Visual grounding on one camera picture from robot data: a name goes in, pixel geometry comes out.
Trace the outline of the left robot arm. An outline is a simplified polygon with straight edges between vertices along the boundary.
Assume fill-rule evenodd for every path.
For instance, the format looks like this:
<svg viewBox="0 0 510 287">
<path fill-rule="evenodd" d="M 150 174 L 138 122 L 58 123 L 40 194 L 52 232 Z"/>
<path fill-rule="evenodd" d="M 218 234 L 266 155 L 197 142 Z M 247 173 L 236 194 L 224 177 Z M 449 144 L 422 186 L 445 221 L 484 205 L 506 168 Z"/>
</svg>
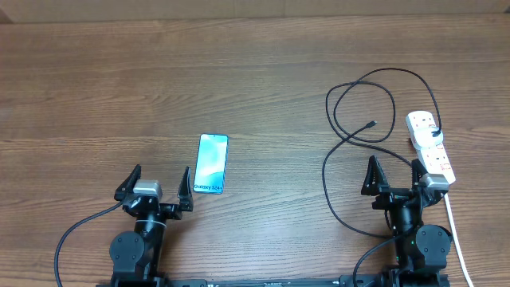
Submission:
<svg viewBox="0 0 510 287">
<path fill-rule="evenodd" d="M 136 165 L 114 194 L 123 211 L 135 218 L 135 227 L 111 242 L 111 286 L 171 286 L 170 278 L 159 271 L 167 221 L 180 220 L 184 212 L 194 209 L 189 167 L 183 173 L 177 203 L 162 202 L 159 181 L 142 179 L 141 171 Z"/>
</svg>

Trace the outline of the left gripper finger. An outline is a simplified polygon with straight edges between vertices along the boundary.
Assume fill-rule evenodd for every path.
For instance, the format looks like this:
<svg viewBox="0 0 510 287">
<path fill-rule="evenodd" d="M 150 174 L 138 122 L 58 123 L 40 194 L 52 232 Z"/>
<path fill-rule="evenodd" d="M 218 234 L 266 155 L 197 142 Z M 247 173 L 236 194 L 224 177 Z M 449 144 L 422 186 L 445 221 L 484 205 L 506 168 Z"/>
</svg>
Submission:
<svg viewBox="0 0 510 287">
<path fill-rule="evenodd" d="M 190 167 L 186 166 L 178 189 L 179 208 L 181 211 L 192 212 L 194 201 L 190 185 Z"/>
<path fill-rule="evenodd" d="M 122 201 L 126 195 L 132 193 L 136 182 L 140 179 L 140 176 L 141 166 L 137 164 L 131 174 L 117 187 L 114 199 L 116 201 Z"/>
</svg>

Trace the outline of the Galaxy S24+ smartphone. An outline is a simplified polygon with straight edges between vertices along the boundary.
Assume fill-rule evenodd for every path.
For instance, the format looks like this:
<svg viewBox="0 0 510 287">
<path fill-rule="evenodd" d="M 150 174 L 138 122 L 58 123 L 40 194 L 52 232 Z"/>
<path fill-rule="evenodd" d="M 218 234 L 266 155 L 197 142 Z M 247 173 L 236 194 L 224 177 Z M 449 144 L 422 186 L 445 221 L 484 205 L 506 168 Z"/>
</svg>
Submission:
<svg viewBox="0 0 510 287">
<path fill-rule="evenodd" d="M 220 134 L 201 134 L 194 175 L 194 191 L 221 194 L 225 186 L 229 137 Z"/>
</svg>

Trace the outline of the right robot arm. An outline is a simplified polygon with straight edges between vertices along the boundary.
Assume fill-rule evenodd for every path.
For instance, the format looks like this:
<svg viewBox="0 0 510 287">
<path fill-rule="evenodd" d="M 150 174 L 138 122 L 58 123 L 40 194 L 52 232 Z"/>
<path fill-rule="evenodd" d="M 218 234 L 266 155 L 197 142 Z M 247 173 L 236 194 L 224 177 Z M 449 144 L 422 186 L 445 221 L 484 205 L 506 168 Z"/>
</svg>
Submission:
<svg viewBox="0 0 510 287">
<path fill-rule="evenodd" d="M 422 221 L 425 208 L 439 203 L 449 191 L 449 182 L 442 174 L 429 173 L 415 159 L 411 163 L 412 185 L 393 188 L 387 181 L 376 156 L 371 156 L 361 194 L 374 196 L 374 210 L 383 210 L 388 217 L 391 237 L 367 251 L 361 263 L 380 248 L 393 244 L 396 265 L 390 265 L 373 276 L 369 286 L 448 286 L 449 280 L 440 271 L 447 266 L 453 235 L 438 225 Z"/>
</svg>

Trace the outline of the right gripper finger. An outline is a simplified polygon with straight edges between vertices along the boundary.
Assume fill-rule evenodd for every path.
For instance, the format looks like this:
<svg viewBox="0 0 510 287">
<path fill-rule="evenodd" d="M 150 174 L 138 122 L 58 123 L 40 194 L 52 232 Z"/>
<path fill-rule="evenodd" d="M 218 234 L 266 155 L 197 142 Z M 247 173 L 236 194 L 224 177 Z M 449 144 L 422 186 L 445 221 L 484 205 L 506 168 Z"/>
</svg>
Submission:
<svg viewBox="0 0 510 287">
<path fill-rule="evenodd" d="M 426 168 L 419 159 L 413 159 L 411 162 L 412 184 L 414 186 L 424 187 L 426 184 L 422 181 L 424 175 L 427 174 Z"/>
<path fill-rule="evenodd" d="M 375 155 L 369 158 L 367 173 L 363 181 L 361 195 L 376 196 L 389 189 L 386 175 Z"/>
</svg>

